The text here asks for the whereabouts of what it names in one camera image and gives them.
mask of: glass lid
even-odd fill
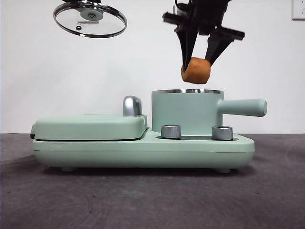
[[[54,19],[62,29],[83,37],[114,37],[127,27],[127,20],[121,12],[90,1],[62,4],[54,10]]]

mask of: stainless steel rim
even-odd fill
[[[210,93],[210,94],[224,94],[223,91],[210,89],[170,89],[153,91],[152,94],[166,94],[166,93]]]
[[[87,9],[96,9],[97,8],[97,9],[103,11],[103,12],[110,13],[113,16],[115,16],[118,19],[120,19],[124,23],[124,28],[122,30],[118,31],[118,32],[115,32],[115,33],[103,34],[103,35],[94,35],[94,34],[86,34],[86,33],[81,33],[81,32],[78,32],[78,31],[70,30],[67,27],[64,27],[63,25],[61,25],[56,20],[56,17],[61,12],[65,11],[65,10],[76,9],[76,8],[87,8]],[[56,23],[62,29],[64,29],[67,32],[70,32],[70,33],[73,33],[75,35],[82,36],[82,37],[92,37],[92,38],[114,37],[114,36],[117,36],[117,35],[121,34],[122,32],[124,32],[124,30],[127,27],[127,19],[126,19],[126,17],[121,12],[116,10],[115,8],[112,8],[111,6],[107,6],[107,5],[102,4],[102,3],[96,3],[96,2],[85,1],[85,0],[84,1],[67,2],[67,3],[64,3],[64,4],[56,7],[56,9],[54,10],[54,13],[53,13],[53,17],[54,17],[54,20],[56,21]]]

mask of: pot rim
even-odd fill
[[[167,94],[167,93],[208,93],[208,94],[224,94],[223,91],[211,89],[167,89],[153,91],[152,94]]]

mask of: appliance foot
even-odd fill
[[[230,172],[229,168],[214,168],[213,170],[217,173],[229,173]]]
[[[74,172],[75,170],[77,170],[77,168],[74,168],[74,167],[62,167],[61,170],[63,172]]]

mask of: silver knob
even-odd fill
[[[213,126],[212,139],[233,140],[233,129],[230,126]]]
[[[181,126],[179,125],[163,125],[161,127],[161,137],[168,139],[181,138]]]
[[[137,116],[142,114],[141,99],[136,96],[126,96],[123,100],[123,116]]]

